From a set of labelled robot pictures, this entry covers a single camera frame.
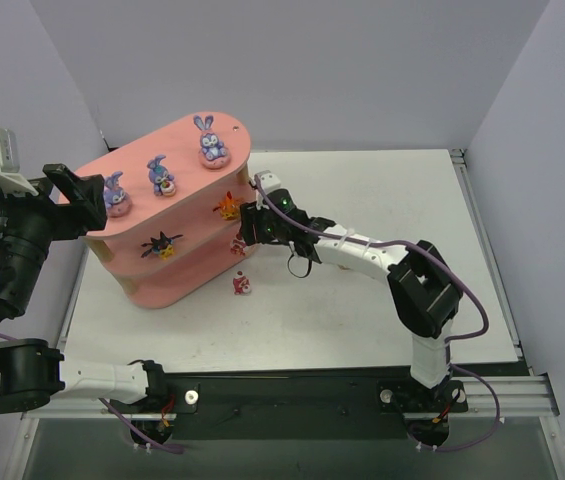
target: rabbit toy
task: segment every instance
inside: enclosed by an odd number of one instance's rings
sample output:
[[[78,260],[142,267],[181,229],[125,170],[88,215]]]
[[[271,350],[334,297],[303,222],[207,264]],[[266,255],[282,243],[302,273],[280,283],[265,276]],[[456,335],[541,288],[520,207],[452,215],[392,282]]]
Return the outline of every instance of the rabbit toy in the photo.
[[[213,115],[207,115],[204,121],[199,115],[193,117],[193,123],[200,129],[200,153],[198,158],[202,166],[217,170],[231,161],[231,153],[212,130]]]
[[[160,162],[165,158],[166,155],[157,155],[146,165],[149,169],[149,180],[153,184],[153,193],[157,197],[175,195],[175,177],[169,173],[166,167],[160,165]]]
[[[104,179],[104,205],[108,217],[121,217],[131,210],[131,197],[118,183],[122,172],[113,172]]]

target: toy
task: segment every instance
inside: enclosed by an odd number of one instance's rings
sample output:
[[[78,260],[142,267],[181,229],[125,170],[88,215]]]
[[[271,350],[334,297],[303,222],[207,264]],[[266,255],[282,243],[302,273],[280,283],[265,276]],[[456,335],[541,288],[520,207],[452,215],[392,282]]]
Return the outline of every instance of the toy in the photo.
[[[233,277],[233,290],[235,295],[248,295],[251,293],[251,282],[246,278],[246,275],[242,271]]]
[[[243,198],[233,198],[231,192],[226,192],[226,197],[213,209],[214,212],[220,211],[220,215],[225,220],[236,220],[240,218],[240,204],[244,203]]]
[[[200,153],[198,159],[203,167],[217,170],[231,161],[231,153],[213,131],[213,115],[207,115],[204,121],[199,115],[193,117],[193,123],[200,129]]]
[[[157,155],[146,164],[149,169],[149,180],[153,184],[153,193],[157,197],[172,197],[175,195],[175,177],[169,173],[166,167],[160,165],[160,162],[165,158],[166,155]]]
[[[160,238],[151,237],[150,243],[142,244],[143,247],[151,247],[142,254],[142,258],[148,257],[152,253],[155,253],[162,259],[169,258],[175,253],[175,250],[173,249],[173,241],[180,237],[182,237],[182,235],[167,237],[164,232],[160,232]]]
[[[240,255],[245,257],[247,253],[252,249],[252,246],[248,246],[242,238],[242,234],[238,231],[235,238],[231,240],[231,253],[233,255]]]
[[[122,217],[131,210],[131,197],[118,183],[122,175],[120,171],[113,172],[110,177],[104,179],[105,188],[102,196],[107,217]]]

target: pink shelf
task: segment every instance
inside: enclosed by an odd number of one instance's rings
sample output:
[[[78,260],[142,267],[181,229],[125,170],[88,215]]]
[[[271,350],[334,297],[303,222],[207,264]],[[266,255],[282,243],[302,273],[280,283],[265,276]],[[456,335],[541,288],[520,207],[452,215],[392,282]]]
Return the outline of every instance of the pink shelf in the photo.
[[[207,170],[198,161],[200,131],[193,124],[193,115],[149,133],[77,170],[79,176],[101,174],[105,177],[116,170],[123,171],[120,186],[133,200],[133,208],[128,215],[109,219],[105,230],[89,232],[87,238],[104,240],[143,228],[147,222],[194,200],[195,196],[223,178],[234,177],[246,165],[251,152],[251,137],[246,127],[225,113],[199,113],[203,118],[208,114],[214,117],[213,131],[231,153],[231,162],[220,170]],[[173,197],[156,197],[153,194],[146,164],[156,155],[166,155],[162,165],[175,175],[177,192]]]
[[[237,265],[245,257],[230,253],[226,247],[238,230],[238,225],[233,226],[226,233],[176,260],[155,275],[139,280],[137,290],[129,298],[133,303],[144,308],[168,307],[215,276]]]
[[[246,202],[253,201],[255,198],[251,187],[238,185],[235,176],[223,179],[201,192],[194,202],[188,202],[177,209],[170,210],[158,219],[147,222],[139,230],[105,240],[114,257],[111,261],[104,262],[104,267],[118,277],[137,278],[151,275],[166,268],[211,238],[222,235],[239,223],[239,221],[223,220],[218,212],[213,211],[213,207],[224,198],[227,191],[231,191],[234,198],[242,197]],[[156,255],[141,258],[142,252],[148,248],[142,247],[142,243],[147,242],[149,237],[157,238],[160,231],[168,236],[184,235],[175,240],[175,254],[167,259],[161,259]]]

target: gray wall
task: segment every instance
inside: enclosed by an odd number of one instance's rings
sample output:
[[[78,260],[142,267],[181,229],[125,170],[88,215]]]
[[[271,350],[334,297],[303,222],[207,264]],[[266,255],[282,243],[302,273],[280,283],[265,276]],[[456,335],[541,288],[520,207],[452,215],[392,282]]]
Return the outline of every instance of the gray wall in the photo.
[[[21,171],[41,176],[45,163],[72,167],[104,152],[84,100],[27,0],[0,1],[0,125],[15,131]],[[56,245],[27,314],[0,329],[54,340],[75,278],[78,243]],[[0,417],[0,478],[18,415]]]
[[[565,432],[565,0],[552,0],[469,148],[524,351]]]
[[[256,148],[466,147],[547,0],[32,0],[121,146],[198,110]]]

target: orange toy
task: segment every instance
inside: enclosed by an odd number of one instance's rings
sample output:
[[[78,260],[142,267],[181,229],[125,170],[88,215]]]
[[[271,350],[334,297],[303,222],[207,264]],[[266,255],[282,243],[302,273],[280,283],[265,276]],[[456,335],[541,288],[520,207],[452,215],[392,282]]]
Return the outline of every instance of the orange toy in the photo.
[[[213,209],[214,212],[220,211],[220,215],[225,220],[236,220],[240,218],[240,204],[244,203],[243,198],[233,198],[231,192],[226,192],[226,197]]]

